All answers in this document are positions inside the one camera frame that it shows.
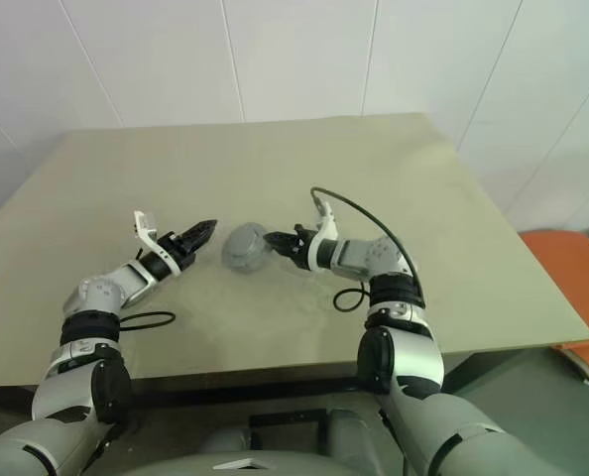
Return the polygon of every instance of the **black cable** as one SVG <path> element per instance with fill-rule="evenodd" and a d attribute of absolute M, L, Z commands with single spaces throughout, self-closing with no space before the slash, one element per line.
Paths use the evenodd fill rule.
<path fill-rule="evenodd" d="M 338 305 L 338 299 L 343 295 L 347 295 L 348 293 L 359 293 L 361 296 L 359 297 L 358 301 L 354 305 L 351 305 L 349 307 L 341 307 L 340 305 Z M 360 288 L 347 288 L 345 290 L 339 291 L 336 295 L 334 295 L 334 299 L 332 300 L 332 304 L 334 304 L 334 308 L 336 310 L 338 310 L 339 312 L 351 312 L 353 310 L 356 310 L 358 308 L 358 306 L 363 303 L 365 296 L 369 297 L 369 295 L 370 294 L 367 291 L 365 291 L 365 285 L 363 283 L 361 283 Z"/>
<path fill-rule="evenodd" d="M 141 312 L 139 314 L 132 314 L 126 317 L 122 317 L 119 319 L 119 322 L 122 324 L 123 322 L 127 322 L 128 320 L 132 319 L 139 319 L 141 317 L 149 317 L 152 315 L 168 315 L 169 318 L 165 320 L 161 320 L 159 322 L 151 322 L 149 324 L 141 324 L 141 325 L 130 325 L 127 327 L 120 326 L 120 330 L 123 332 L 127 332 L 129 330 L 143 330 L 143 329 L 153 329 L 155 327 L 162 327 L 163 325 L 171 324 L 173 321 L 176 320 L 176 315 L 173 312 L 168 310 L 156 310 L 153 312 Z"/>
<path fill-rule="evenodd" d="M 387 236 L 390 237 L 390 239 L 394 242 L 394 244 L 397 246 L 399 251 L 403 254 L 405 259 L 407 260 L 407 264 L 409 265 L 410 270 L 412 271 L 412 274 L 413 274 L 413 280 L 415 281 L 415 287 L 417 288 L 418 296 L 419 296 L 420 300 L 422 301 L 422 306 L 424 306 L 424 293 L 422 292 L 422 284 L 420 283 L 420 279 L 417 276 L 417 272 L 415 270 L 415 267 L 413 266 L 412 259 L 410 258 L 410 255 L 407 252 L 407 250 L 405 250 L 405 247 L 401 243 L 401 240 L 398 239 L 398 237 L 392 232 L 392 230 L 390 230 L 387 226 L 385 226 L 385 224 L 381 220 L 379 220 L 376 216 L 374 216 L 372 213 L 367 211 L 365 208 L 363 208 L 358 203 L 350 200 L 349 198 L 341 195 L 340 193 L 336 193 L 335 191 L 328 190 L 327 188 L 321 188 L 320 186 L 313 186 L 310 189 L 310 195 L 312 195 L 312 200 L 314 201 L 314 204 L 317 207 L 320 207 L 320 199 L 315 195 L 316 192 L 324 193 L 324 194 L 329 195 L 333 198 L 336 198 L 337 200 L 340 200 L 343 203 L 350 205 L 355 210 L 360 211 L 362 214 L 367 216 L 371 221 L 373 221 L 381 230 L 383 230 Z"/>

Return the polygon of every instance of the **gray floor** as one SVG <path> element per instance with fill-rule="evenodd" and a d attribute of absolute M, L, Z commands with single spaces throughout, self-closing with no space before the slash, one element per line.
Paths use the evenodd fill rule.
<path fill-rule="evenodd" d="M 551 351 L 534 351 L 468 389 L 465 398 L 540 456 L 574 475 L 589 475 L 589 388 Z M 217 428 L 243 424 L 249 415 L 312 408 L 359 413 L 371 429 L 388 475 L 400 475 L 402 457 L 365 394 L 160 409 L 135 413 L 135 424 L 90 468 L 90 476 L 192 453 Z M 0 431 L 20 421 L 0 412 Z M 312 450 L 312 425 L 262 433 L 269 448 Z"/>

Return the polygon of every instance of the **white wall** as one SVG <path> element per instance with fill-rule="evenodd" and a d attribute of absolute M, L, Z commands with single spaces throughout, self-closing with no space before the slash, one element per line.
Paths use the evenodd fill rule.
<path fill-rule="evenodd" d="M 0 204 L 72 129 L 407 111 L 589 228 L 589 0 L 0 0 Z"/>

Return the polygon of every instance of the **black band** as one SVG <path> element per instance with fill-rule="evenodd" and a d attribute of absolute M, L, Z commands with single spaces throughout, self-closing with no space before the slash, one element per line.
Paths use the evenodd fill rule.
<path fill-rule="evenodd" d="M 132 382 L 123 359 L 104 360 L 94 367 L 91 393 L 99 421 L 116 423 L 127 417 Z"/>
<path fill-rule="evenodd" d="M 415 280 L 405 273 L 387 273 L 370 280 L 370 305 L 390 300 L 424 308 Z"/>
<path fill-rule="evenodd" d="M 78 339 L 97 337 L 118 342 L 120 322 L 111 312 L 84 310 L 68 317 L 60 329 L 60 345 Z"/>
<path fill-rule="evenodd" d="M 415 375 L 399 375 L 396 378 L 399 387 L 408 397 L 424 400 L 433 394 L 440 393 L 440 385 L 425 377 L 416 377 Z"/>
<path fill-rule="evenodd" d="M 442 446 L 438 448 L 438 450 L 433 455 L 433 459 L 431 459 L 431 464 L 429 464 L 429 469 L 426 472 L 428 476 L 438 476 L 438 470 L 442 465 L 442 461 L 444 458 L 451 452 L 451 450 L 460 444 L 464 439 L 458 433 L 455 433 L 449 439 L 442 443 Z"/>
<path fill-rule="evenodd" d="M 147 253 L 139 261 L 157 281 L 162 281 L 172 273 L 172 270 L 169 269 L 169 266 L 165 264 L 163 259 L 153 251 Z"/>
<path fill-rule="evenodd" d="M 388 394 L 394 370 L 394 340 L 382 327 L 368 329 L 358 347 L 357 374 L 361 387 L 374 394 Z"/>
<path fill-rule="evenodd" d="M 42 453 L 39 449 L 37 449 L 34 446 L 31 446 L 29 444 L 26 444 L 21 449 L 23 451 L 26 451 L 27 453 L 30 453 L 33 456 L 35 456 L 39 460 L 39 462 L 44 466 L 44 468 L 46 468 L 46 471 L 48 472 L 48 476 L 57 476 L 57 471 L 55 470 L 55 467 L 50 462 L 48 457 L 44 453 Z"/>
<path fill-rule="evenodd" d="M 332 255 L 336 249 L 337 242 L 335 240 L 321 240 L 316 252 L 316 264 L 320 268 L 330 269 L 332 263 Z"/>

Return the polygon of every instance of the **gray object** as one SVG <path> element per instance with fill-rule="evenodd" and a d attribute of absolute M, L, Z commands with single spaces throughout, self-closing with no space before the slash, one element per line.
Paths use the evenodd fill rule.
<path fill-rule="evenodd" d="M 222 263 L 240 273 L 252 273 L 262 268 L 271 252 L 264 240 L 266 229 L 259 223 L 244 223 L 235 228 L 222 248 Z"/>

